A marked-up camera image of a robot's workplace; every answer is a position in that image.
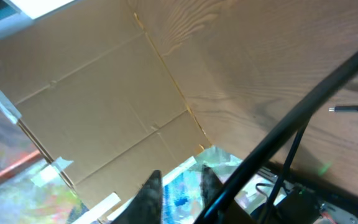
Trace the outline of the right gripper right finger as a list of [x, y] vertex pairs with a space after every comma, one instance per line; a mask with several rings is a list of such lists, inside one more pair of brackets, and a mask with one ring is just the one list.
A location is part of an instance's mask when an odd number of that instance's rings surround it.
[[[200, 188], [205, 207], [210, 204], [214, 196], [221, 190], [222, 187], [223, 183], [214, 173], [212, 168], [207, 165], [202, 165]], [[252, 224], [255, 223], [255, 221], [253, 221], [250, 215], [235, 200], [233, 200], [224, 213], [218, 212], [218, 217], [214, 223]]]

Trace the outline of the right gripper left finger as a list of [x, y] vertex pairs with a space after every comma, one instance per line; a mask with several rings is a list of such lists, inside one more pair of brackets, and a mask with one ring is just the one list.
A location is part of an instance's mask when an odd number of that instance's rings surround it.
[[154, 170], [124, 211], [110, 224], [161, 224], [162, 174]]

